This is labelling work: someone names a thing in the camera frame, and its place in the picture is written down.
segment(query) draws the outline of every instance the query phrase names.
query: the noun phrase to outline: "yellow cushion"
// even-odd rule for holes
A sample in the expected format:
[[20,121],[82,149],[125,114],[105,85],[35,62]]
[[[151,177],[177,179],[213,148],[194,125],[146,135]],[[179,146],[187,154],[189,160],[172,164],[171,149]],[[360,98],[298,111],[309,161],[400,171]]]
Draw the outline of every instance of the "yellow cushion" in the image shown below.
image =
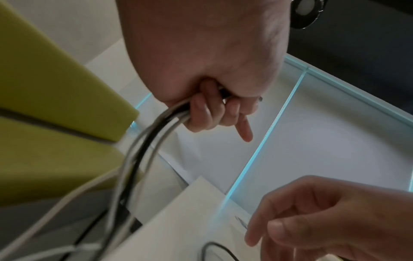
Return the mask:
[[1,0],[0,35],[0,108],[110,141],[138,116]]
[[110,145],[17,120],[0,117],[0,130],[0,206],[60,197],[123,161]]

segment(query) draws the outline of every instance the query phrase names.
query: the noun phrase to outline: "dark surface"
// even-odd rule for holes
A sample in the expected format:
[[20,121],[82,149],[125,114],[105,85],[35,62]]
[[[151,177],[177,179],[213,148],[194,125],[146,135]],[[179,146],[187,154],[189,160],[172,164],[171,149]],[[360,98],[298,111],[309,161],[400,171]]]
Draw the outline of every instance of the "dark surface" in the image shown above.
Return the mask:
[[413,113],[412,5],[329,0],[314,24],[291,30],[288,53]]

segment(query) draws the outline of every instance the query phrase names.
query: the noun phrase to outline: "white desk surface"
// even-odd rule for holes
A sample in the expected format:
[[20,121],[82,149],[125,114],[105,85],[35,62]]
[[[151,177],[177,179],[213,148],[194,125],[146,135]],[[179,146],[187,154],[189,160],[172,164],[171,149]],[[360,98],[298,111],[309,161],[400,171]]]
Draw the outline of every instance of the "white desk surface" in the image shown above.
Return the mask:
[[[105,260],[196,261],[203,244],[209,241],[228,247],[240,260],[259,260],[259,246],[245,245],[246,229],[235,216],[246,223],[250,218],[200,177]],[[207,259],[233,261],[227,253],[213,247]]]

